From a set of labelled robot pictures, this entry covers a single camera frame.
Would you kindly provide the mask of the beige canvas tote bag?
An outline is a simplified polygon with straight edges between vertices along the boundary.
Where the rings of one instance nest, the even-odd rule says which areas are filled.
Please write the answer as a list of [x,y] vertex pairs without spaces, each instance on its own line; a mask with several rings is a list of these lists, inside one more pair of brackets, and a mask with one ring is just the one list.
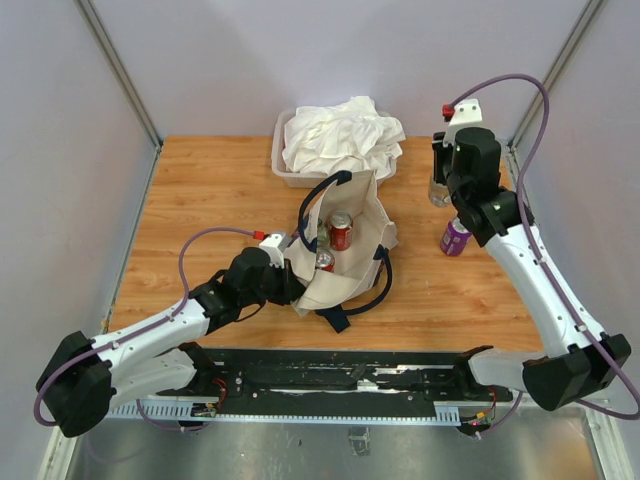
[[[316,266],[317,224],[343,211],[352,219],[351,245],[333,252],[334,267]],[[396,247],[397,227],[378,198],[371,171],[339,171],[320,182],[302,201],[297,216],[298,238],[285,250],[304,293],[292,302],[301,316],[314,312],[336,332],[346,329],[349,318],[368,312],[388,295],[393,283],[390,251]]]

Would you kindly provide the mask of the purple soda can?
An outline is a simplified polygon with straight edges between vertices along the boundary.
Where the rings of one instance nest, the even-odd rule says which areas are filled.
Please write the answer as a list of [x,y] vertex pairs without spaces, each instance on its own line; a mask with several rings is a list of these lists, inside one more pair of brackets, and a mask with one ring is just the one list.
[[472,238],[472,233],[467,230],[458,217],[448,222],[440,240],[440,249],[447,256],[459,256]]

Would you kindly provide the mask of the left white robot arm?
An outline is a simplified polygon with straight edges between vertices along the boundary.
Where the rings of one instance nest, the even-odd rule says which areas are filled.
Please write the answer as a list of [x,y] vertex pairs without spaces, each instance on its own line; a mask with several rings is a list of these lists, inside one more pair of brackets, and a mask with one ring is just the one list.
[[305,289],[289,260],[272,264],[264,249],[247,247],[228,269],[151,317],[92,338],[80,331],[65,336],[36,382],[34,417],[73,438],[147,395],[183,388],[203,395],[214,371],[202,363],[196,340],[242,320],[249,306],[289,305]]

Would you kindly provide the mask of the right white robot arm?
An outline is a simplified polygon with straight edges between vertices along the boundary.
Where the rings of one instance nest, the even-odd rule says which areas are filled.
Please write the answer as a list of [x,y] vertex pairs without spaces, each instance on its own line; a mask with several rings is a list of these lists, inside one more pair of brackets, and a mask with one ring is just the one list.
[[606,389],[631,354],[624,335],[608,334],[577,299],[543,247],[522,198],[500,184],[501,146],[481,127],[432,139],[434,177],[462,226],[500,265],[534,320],[540,353],[476,347],[453,375],[455,392],[474,400],[489,386],[528,394],[554,411]]

